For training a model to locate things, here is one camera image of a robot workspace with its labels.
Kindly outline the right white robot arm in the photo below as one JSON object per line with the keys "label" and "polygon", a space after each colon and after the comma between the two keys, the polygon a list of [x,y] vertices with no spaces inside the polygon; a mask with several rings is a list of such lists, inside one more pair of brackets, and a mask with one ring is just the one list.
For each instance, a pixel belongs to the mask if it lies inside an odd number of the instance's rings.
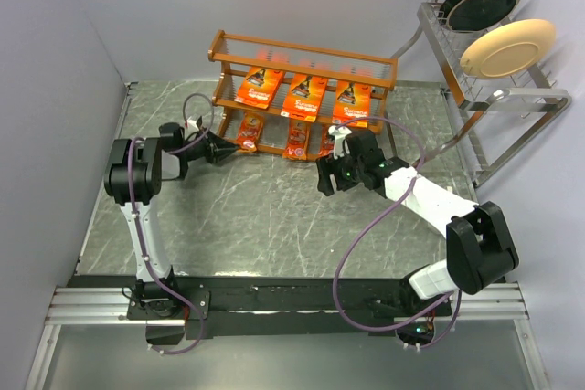
{"label": "right white robot arm", "polygon": [[404,278],[399,302],[406,313],[421,315],[432,298],[450,291],[474,295],[518,266],[516,246],[498,205],[462,198],[397,156],[386,157],[370,131],[332,126],[328,135],[332,151],[317,161],[321,193],[330,196],[362,184],[399,202],[445,238],[445,259]]}

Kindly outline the orange blister pack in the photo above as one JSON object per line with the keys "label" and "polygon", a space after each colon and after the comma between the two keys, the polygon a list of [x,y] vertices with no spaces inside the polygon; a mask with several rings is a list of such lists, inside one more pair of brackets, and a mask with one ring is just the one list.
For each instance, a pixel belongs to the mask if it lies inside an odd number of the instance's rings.
{"label": "orange blister pack", "polygon": [[325,157],[330,154],[335,145],[335,137],[331,135],[331,130],[336,128],[335,125],[323,125],[321,130],[321,140],[319,143],[319,157]]}
{"label": "orange blister pack", "polygon": [[246,111],[240,124],[236,144],[244,153],[257,151],[257,142],[261,137],[264,117],[256,112]]}
{"label": "orange blister pack", "polygon": [[308,157],[308,145],[311,125],[306,121],[289,119],[288,135],[282,157],[289,160],[305,161]]}

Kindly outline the orange razor box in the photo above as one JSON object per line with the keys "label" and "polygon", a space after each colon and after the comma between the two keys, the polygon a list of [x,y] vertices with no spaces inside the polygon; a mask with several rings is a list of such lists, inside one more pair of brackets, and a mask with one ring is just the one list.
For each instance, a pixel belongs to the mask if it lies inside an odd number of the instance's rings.
{"label": "orange razor box", "polygon": [[282,70],[250,68],[234,101],[256,109],[268,109],[282,83],[284,74]]}
{"label": "orange razor box", "polygon": [[315,122],[328,79],[313,75],[295,74],[284,99],[281,116],[299,121]]}
{"label": "orange razor box", "polygon": [[366,128],[371,91],[372,87],[367,84],[338,81],[335,88],[332,123],[339,124],[360,118],[360,121],[350,122],[349,126]]}

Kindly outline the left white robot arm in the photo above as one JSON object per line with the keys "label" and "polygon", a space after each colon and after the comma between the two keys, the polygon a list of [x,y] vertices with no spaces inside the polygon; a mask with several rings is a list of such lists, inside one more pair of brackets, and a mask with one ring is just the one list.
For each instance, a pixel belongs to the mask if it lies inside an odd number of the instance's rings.
{"label": "left white robot arm", "polygon": [[165,253],[158,222],[157,197],[164,181],[183,180],[191,162],[217,164],[239,146],[196,122],[190,135],[175,122],[146,139],[118,139],[111,148],[103,177],[106,194],[121,209],[136,258],[136,281],[130,304],[149,315],[168,319],[188,305],[181,300],[173,266]]}

